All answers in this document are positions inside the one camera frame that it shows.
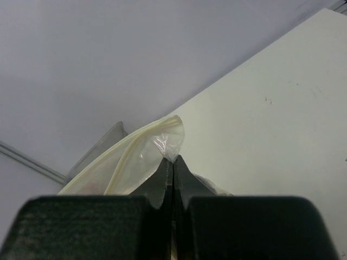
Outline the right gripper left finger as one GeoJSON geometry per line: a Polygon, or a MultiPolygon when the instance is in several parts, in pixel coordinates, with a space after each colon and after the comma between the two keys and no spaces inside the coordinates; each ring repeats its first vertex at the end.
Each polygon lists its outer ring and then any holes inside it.
{"type": "Polygon", "coordinates": [[[170,259],[173,164],[126,196],[46,196],[19,210],[1,259],[170,259]]]}

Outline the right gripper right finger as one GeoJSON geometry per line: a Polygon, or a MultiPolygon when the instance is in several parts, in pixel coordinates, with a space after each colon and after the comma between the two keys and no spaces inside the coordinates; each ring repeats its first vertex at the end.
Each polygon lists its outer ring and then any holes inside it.
{"type": "Polygon", "coordinates": [[[295,196],[222,196],[173,164],[178,259],[339,259],[323,219],[295,196]]]}

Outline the clear zip top bag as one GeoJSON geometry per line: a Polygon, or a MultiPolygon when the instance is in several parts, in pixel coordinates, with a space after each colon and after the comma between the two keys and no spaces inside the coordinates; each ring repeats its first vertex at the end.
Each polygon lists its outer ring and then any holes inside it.
{"type": "Polygon", "coordinates": [[[178,115],[129,134],[93,160],[60,195],[128,195],[148,180],[163,159],[174,163],[185,137],[178,115]]]}

